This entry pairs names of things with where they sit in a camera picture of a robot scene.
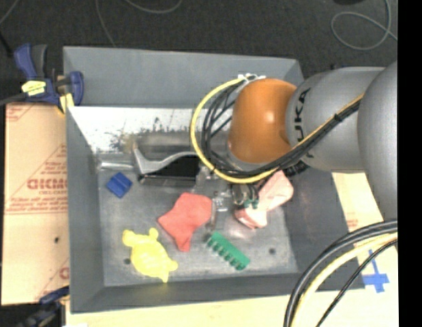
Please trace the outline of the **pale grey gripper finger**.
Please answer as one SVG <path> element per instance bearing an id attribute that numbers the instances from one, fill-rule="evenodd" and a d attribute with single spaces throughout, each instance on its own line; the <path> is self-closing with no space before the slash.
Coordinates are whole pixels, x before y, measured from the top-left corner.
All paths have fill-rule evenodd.
<path id="1" fill-rule="evenodd" d="M 218 219 L 225 218 L 228 212 L 227 202 L 223 198 L 213 198 L 211 205 L 211 218 L 207 222 L 205 229 L 205 242 L 207 242 L 214 231 L 217 230 Z"/>

